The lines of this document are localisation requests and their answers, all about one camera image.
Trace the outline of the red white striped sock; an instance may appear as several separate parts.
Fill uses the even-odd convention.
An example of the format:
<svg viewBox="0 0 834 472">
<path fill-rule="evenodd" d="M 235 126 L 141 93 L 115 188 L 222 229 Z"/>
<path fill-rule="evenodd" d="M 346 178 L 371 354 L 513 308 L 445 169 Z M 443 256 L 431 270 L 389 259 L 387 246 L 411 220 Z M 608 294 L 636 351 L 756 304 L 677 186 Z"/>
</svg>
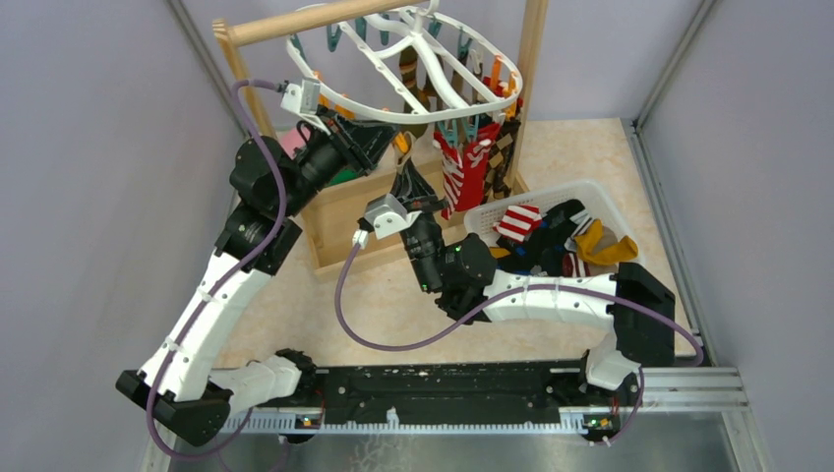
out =
<svg viewBox="0 0 834 472">
<path fill-rule="evenodd" d="M 441 211 L 441 216 L 450 220 L 454 213 L 462 210 L 465 203 L 466 162 L 464 154 L 456 147 L 451 147 L 439 131 L 433 135 L 433 145 L 442 153 L 447 207 Z"/>
</svg>

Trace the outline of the teal clothes clip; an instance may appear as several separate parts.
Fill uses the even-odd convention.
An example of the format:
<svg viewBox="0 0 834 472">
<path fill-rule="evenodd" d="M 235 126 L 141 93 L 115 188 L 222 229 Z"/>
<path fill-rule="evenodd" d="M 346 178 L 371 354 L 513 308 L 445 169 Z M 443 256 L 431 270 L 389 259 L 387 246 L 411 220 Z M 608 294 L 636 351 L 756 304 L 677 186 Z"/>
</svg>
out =
<svg viewBox="0 0 834 472">
<path fill-rule="evenodd" d="M 436 124 L 436 130 L 450 148 L 457 148 L 459 144 L 458 122 L 458 119 L 449 119 Z"/>
<path fill-rule="evenodd" d="M 477 138 L 479 128 L 479 115 L 471 115 L 460 119 L 462 130 L 461 140 L 465 143 L 474 142 Z"/>
</svg>

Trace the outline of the beige argyle sock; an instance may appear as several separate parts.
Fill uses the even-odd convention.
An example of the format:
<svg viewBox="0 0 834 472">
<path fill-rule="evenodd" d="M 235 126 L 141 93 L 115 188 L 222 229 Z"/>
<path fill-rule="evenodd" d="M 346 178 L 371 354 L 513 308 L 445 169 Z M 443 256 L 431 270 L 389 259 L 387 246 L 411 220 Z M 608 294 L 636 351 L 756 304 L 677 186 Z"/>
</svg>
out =
<svg viewBox="0 0 834 472">
<path fill-rule="evenodd" d="M 416 141 L 410 131 L 399 132 L 392 141 L 395 158 L 395 172 L 401 174 L 405 164 L 411 160 L 412 150 Z"/>
</svg>

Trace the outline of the brown argyle sock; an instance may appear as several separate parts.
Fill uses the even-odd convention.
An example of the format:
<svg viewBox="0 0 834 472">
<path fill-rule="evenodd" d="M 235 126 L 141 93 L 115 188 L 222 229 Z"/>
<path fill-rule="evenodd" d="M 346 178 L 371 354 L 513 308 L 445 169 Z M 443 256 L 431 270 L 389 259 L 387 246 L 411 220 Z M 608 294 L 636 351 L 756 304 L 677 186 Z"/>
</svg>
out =
<svg viewBox="0 0 834 472">
<path fill-rule="evenodd" d="M 513 163 L 520 126 L 521 120 L 514 117 L 505 119 L 499 129 L 489 152 L 482 204 L 507 198 L 512 193 L 508 173 Z"/>
</svg>

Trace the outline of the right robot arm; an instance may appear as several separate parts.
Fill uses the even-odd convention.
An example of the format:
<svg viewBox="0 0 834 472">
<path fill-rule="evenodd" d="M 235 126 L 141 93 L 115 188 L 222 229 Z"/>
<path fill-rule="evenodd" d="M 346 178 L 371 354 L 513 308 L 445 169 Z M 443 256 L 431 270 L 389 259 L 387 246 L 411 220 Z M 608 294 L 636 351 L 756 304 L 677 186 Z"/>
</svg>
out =
<svg viewBox="0 0 834 472">
<path fill-rule="evenodd" d="M 635 255 L 587 258 L 603 223 L 578 199 L 525 193 L 473 208 L 474 228 L 448 243 L 436 220 L 447 207 L 411 162 L 396 172 L 376 233 L 397 234 L 420 289 L 459 324 L 542 320 L 587 325 L 602 340 L 581 359 L 579 397 L 602 405 L 641 367 L 675 358 L 673 293 Z"/>
</svg>

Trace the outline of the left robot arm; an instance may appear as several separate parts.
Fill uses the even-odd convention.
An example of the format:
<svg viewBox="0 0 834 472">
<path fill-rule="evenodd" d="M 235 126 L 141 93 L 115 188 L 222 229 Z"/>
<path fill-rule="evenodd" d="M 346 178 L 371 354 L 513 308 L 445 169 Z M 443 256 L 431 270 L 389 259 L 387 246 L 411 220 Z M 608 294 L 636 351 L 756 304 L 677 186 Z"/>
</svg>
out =
<svg viewBox="0 0 834 472">
<path fill-rule="evenodd" d="M 229 181 L 239 204 L 228 216 L 207 269 L 183 315 L 138 370 L 117 389 L 193 446 L 211 442 L 228 418 L 283 398 L 292 406 L 315 394 L 315 366 L 300 351 L 281 349 L 263 361 L 223 371 L 215 359 L 241 315 L 277 274 L 301 236 L 296 215 L 346 169 L 371 173 L 398 133 L 374 120 L 351 120 L 320 108 L 320 126 L 306 121 L 302 145 L 286 152 L 255 135 L 236 152 Z"/>
</svg>

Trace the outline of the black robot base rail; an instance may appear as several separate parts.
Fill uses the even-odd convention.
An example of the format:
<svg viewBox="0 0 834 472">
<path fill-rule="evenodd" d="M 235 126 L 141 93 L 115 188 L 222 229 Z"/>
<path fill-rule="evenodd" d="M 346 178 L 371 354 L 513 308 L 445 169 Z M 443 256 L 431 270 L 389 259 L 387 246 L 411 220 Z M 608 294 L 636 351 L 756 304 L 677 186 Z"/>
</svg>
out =
<svg viewBox="0 0 834 472">
<path fill-rule="evenodd" d="M 262 403 L 293 415 L 296 442 L 322 434 L 569 434 L 612 441 L 641 406 L 645 376 L 593 386 L 584 360 L 318 367 Z"/>
</svg>

